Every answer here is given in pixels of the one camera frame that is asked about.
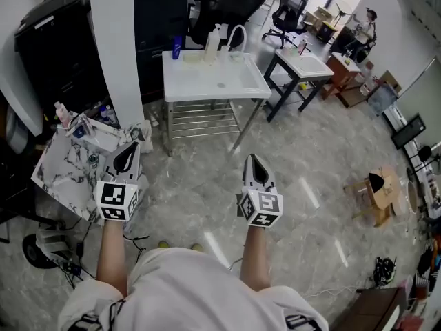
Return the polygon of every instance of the black table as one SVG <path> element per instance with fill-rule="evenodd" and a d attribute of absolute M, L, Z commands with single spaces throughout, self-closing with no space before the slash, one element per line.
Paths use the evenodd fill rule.
<path fill-rule="evenodd" d="M 324 63 L 323 65 L 326 66 L 326 68 L 329 69 L 329 72 L 327 74 L 319 74 L 317 76 L 302 76 L 301 74 L 298 74 L 296 72 L 295 68 L 288 64 L 287 61 L 289 58 L 283 56 L 281 54 L 281 50 L 276 50 L 273 56 L 273 59 L 271 60 L 271 63 L 268 66 L 267 71 L 265 72 L 264 79 L 268 83 L 270 88 L 275 88 L 277 93 L 282 97 L 280 98 L 279 102 L 273 107 L 269 102 L 266 103 L 266 105 L 271 109 L 271 113 L 267 117 L 267 121 L 271 122 L 271 120 L 274 118 L 274 116 L 279 111 L 280 107 L 286 102 L 290 94 L 294 91 L 294 88 L 297 86 L 299 82 L 314 82 L 314 89 L 312 90 L 311 94 L 304 98 L 304 96 L 301 95 L 301 93 L 298 92 L 298 95 L 301 99 L 303 99 L 302 105 L 299 107 L 298 111 L 302 112 L 307 105 L 312 101 L 312 99 L 317 95 L 318 91 L 326 84 L 327 80 L 334 74 L 331 69 L 329 69 Z M 271 73 L 274 71 L 274 68 L 280 65 L 282 68 L 288 73 L 289 77 L 291 78 L 291 82 L 286 87 L 285 91 L 280 89 L 276 85 L 276 83 L 271 79 Z"/>

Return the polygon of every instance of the white pillar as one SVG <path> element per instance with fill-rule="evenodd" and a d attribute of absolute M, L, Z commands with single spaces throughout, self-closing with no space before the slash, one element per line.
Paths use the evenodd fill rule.
<path fill-rule="evenodd" d="M 134 36 L 134 0 L 90 0 L 99 59 L 122 128 L 144 120 Z"/>

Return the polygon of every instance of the sink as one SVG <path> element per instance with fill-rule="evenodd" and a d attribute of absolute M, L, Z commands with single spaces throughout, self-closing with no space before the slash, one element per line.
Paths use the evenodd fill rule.
<path fill-rule="evenodd" d="M 250 54 L 228 52 L 208 63 L 203 51 L 181 51 L 178 60 L 163 52 L 165 100 L 269 98 L 271 90 Z"/>
<path fill-rule="evenodd" d="M 126 136 L 122 130 L 92 119 L 89 121 L 95 129 L 95 137 L 66 137 L 66 131 L 58 129 L 41 155 L 31 179 L 73 213 L 102 224 L 94 198 L 96 182 L 101 180 L 107 156 L 126 142 Z M 89 163 L 93 154 L 97 158 L 96 165 Z M 141 181 L 147 183 L 145 175 L 141 177 Z"/>
<path fill-rule="evenodd" d="M 332 76 L 334 74 L 334 72 L 312 52 L 287 56 L 284 55 L 281 50 L 276 50 L 276 54 L 285 63 L 288 63 L 301 79 L 306 77 Z"/>

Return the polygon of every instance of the person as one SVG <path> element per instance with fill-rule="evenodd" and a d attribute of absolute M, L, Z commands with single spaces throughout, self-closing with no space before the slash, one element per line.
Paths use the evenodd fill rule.
<path fill-rule="evenodd" d="M 366 13 L 367 20 L 360 21 L 357 14 L 353 14 L 353 20 L 358 23 L 356 27 L 356 38 L 345 46 L 345 51 L 351 51 L 351 59 L 356 60 L 357 54 L 365 48 L 369 41 L 373 40 L 375 31 L 375 20 L 377 14 L 375 11 L 368 9 Z"/>
<path fill-rule="evenodd" d="M 239 279 L 199 244 L 159 247 L 141 257 L 127 285 L 123 226 L 106 221 L 96 280 L 77 285 L 58 329 L 329 330 L 296 291 L 271 287 L 264 228 L 249 226 Z"/>

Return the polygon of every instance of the wheel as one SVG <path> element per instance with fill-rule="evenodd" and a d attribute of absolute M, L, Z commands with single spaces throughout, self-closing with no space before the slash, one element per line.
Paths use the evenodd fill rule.
<path fill-rule="evenodd" d="M 37 246 L 37 236 L 30 234 L 23 239 L 21 244 L 26 260 L 36 268 L 55 268 L 57 265 L 49 260 Z"/>

